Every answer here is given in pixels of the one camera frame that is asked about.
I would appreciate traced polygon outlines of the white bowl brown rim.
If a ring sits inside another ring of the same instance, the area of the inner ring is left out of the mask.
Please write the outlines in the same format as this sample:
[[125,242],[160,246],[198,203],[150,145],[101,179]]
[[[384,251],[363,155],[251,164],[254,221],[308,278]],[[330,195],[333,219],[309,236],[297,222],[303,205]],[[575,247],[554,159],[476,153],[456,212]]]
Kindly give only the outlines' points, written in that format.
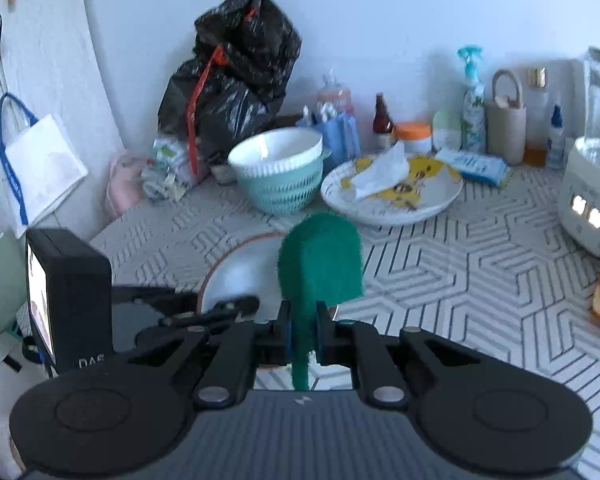
[[280,303],[294,299],[299,284],[313,292],[316,300],[336,309],[352,298],[343,291],[341,277],[342,266],[324,244],[265,233],[244,240],[215,263],[198,292],[198,311],[207,312],[219,301],[253,295],[260,299],[260,307],[246,318],[274,320]]

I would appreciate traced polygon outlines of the green scouring pad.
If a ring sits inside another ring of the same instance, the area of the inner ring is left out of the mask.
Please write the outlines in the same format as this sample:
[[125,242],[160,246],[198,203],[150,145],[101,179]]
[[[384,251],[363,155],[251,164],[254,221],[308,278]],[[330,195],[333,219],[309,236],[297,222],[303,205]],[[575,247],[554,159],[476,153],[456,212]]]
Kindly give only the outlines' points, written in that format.
[[329,212],[306,217],[280,245],[277,277],[282,297],[290,302],[292,384],[306,391],[317,304],[336,307],[363,296],[358,228]]

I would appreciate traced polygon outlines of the white ribbed bowl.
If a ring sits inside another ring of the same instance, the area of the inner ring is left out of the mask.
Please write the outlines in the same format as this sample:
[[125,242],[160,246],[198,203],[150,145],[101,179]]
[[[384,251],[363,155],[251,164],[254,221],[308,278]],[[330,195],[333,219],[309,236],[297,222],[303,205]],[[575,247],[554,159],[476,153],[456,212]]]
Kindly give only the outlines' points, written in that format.
[[288,127],[257,134],[227,156],[237,177],[262,178],[309,165],[323,153],[323,137],[312,128]]

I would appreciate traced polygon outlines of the teal colander basket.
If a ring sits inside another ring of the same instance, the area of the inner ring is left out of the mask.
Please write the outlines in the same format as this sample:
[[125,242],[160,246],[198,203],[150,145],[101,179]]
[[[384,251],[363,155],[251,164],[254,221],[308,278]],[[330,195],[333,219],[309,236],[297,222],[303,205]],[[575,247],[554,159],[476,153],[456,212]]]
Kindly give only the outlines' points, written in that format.
[[306,166],[266,177],[238,177],[237,183],[254,208],[266,214],[290,214],[313,202],[329,156],[330,151],[324,150]]

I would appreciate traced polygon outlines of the pink bag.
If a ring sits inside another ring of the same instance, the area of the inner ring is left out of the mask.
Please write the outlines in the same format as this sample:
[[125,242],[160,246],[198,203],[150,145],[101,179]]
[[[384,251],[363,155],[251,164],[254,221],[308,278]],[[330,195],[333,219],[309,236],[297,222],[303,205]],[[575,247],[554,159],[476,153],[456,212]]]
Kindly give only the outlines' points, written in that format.
[[109,166],[109,181],[105,192],[105,207],[111,219],[117,219],[146,194],[142,172],[149,166],[149,158],[123,150],[114,155]]

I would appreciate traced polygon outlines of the crumpled wrappers pile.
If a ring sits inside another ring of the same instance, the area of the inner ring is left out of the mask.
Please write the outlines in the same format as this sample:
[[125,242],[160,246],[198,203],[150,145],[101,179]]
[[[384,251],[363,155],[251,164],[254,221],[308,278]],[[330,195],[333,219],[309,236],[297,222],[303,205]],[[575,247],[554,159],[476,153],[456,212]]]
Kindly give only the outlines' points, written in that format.
[[204,180],[210,171],[203,160],[192,169],[186,141],[173,136],[158,136],[151,148],[151,158],[140,173],[142,189],[150,200],[179,202]]

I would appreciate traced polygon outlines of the cartoon printed plate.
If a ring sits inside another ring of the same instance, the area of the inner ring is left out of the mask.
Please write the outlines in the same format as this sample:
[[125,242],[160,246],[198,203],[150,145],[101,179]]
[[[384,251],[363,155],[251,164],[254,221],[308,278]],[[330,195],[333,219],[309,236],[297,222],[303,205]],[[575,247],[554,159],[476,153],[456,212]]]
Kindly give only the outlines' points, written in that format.
[[321,196],[326,205],[366,226],[407,226],[440,214],[462,192],[463,177],[446,162],[411,154],[407,157],[410,173],[406,179],[355,200],[351,180],[375,158],[370,155],[344,162],[324,177]]

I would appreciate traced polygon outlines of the white tissue paper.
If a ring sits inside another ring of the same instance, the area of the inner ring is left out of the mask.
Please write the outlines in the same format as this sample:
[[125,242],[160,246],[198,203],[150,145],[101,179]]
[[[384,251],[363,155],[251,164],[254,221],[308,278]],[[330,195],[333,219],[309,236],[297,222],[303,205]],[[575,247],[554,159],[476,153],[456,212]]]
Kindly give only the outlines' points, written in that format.
[[354,168],[350,187],[355,200],[393,188],[410,173],[404,144],[399,141],[375,157],[355,159]]

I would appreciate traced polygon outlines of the blue organizer holder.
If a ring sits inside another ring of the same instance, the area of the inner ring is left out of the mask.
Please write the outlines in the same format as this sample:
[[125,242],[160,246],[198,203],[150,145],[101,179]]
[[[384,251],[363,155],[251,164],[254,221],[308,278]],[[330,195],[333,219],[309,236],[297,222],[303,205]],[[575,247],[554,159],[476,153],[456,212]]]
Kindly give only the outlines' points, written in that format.
[[324,158],[324,174],[361,156],[355,117],[348,112],[338,112],[332,103],[320,103],[314,112],[306,106],[296,126],[321,133],[324,149],[329,152]]

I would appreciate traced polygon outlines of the orange lid jar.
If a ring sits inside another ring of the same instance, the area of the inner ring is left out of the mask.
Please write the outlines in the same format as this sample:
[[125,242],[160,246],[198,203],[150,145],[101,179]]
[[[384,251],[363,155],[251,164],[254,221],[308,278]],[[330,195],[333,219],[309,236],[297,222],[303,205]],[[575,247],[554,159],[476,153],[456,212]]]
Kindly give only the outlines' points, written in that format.
[[428,154],[432,151],[432,133],[428,122],[399,122],[394,127],[394,136],[409,153]]

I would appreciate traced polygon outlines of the blue wet wipes pack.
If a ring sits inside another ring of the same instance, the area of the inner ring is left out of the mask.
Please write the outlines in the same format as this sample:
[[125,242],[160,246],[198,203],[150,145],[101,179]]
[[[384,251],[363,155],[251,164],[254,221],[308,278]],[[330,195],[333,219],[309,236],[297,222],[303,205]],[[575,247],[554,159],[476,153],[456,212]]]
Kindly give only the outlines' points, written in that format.
[[509,166],[498,156],[442,148],[435,159],[445,162],[464,179],[499,188],[509,175]]

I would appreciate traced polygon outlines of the brown glass bottle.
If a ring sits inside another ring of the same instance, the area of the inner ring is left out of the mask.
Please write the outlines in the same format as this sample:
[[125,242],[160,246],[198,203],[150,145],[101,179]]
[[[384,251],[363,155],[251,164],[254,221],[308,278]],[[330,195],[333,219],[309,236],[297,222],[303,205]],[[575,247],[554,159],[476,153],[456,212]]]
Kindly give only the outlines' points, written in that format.
[[373,135],[377,147],[382,151],[388,148],[393,132],[393,121],[382,93],[376,94]]

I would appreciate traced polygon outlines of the light green tube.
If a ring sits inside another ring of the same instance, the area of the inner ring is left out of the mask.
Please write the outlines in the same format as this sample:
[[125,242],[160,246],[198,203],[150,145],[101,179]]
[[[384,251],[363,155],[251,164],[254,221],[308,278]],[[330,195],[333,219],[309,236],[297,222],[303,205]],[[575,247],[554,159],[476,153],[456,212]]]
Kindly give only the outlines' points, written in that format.
[[462,115],[454,110],[437,110],[431,121],[432,146],[436,152],[447,148],[459,151],[462,147]]

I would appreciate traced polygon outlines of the black garbage bag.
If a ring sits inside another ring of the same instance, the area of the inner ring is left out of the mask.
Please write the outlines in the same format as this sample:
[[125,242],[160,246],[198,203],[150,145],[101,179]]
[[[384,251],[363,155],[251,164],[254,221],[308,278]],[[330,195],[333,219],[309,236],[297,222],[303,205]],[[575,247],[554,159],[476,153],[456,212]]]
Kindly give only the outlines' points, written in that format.
[[158,130],[186,142],[196,174],[272,122],[302,39],[273,0],[224,0],[196,19],[195,32],[193,57],[166,86]]

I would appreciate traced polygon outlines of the white electric appliance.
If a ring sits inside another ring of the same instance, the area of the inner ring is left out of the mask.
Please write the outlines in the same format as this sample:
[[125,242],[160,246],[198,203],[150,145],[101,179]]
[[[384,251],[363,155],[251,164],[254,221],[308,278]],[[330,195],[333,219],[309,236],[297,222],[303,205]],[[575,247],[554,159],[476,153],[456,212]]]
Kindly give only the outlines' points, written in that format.
[[565,231],[600,258],[600,139],[580,136],[574,141],[557,203]]

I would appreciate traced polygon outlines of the teal spray bottle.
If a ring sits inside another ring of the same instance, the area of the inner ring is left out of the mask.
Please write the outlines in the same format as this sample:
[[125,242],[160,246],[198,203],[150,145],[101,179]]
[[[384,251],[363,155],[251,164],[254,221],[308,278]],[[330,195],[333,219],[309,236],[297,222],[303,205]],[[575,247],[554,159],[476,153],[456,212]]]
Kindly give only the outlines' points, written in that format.
[[483,153],[486,150],[486,92],[478,69],[481,53],[482,49],[478,46],[466,46],[457,51],[457,55],[465,64],[466,88],[460,122],[462,149],[471,153]]

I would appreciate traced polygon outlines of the small blue cap dropper bottle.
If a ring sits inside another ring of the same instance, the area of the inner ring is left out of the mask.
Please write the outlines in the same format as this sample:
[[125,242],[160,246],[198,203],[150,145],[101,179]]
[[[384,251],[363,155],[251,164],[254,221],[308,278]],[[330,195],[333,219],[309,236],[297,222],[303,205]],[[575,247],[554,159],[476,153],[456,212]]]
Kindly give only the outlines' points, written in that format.
[[564,121],[562,107],[556,103],[550,116],[550,128],[547,135],[547,154],[545,166],[562,169],[565,159]]

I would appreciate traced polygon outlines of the clear bottle gold cap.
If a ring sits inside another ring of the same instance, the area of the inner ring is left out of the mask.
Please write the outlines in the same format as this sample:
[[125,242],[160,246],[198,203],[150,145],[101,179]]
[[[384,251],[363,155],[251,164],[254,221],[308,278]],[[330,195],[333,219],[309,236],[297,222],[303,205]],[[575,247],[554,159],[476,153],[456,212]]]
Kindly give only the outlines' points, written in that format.
[[530,67],[526,71],[527,87],[524,104],[527,109],[524,162],[532,167],[544,167],[547,154],[548,93],[545,67]]

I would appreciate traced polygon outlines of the beige handled container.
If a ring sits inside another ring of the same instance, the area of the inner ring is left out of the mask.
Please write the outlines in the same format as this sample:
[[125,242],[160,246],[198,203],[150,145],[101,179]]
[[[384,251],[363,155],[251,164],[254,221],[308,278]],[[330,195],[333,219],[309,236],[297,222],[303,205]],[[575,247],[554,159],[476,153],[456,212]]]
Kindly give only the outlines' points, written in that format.
[[[514,85],[515,95],[512,98],[498,92],[501,78],[508,78]],[[520,165],[526,144],[527,109],[521,82],[511,70],[495,72],[492,98],[486,103],[486,150],[490,155],[504,159],[509,166]]]

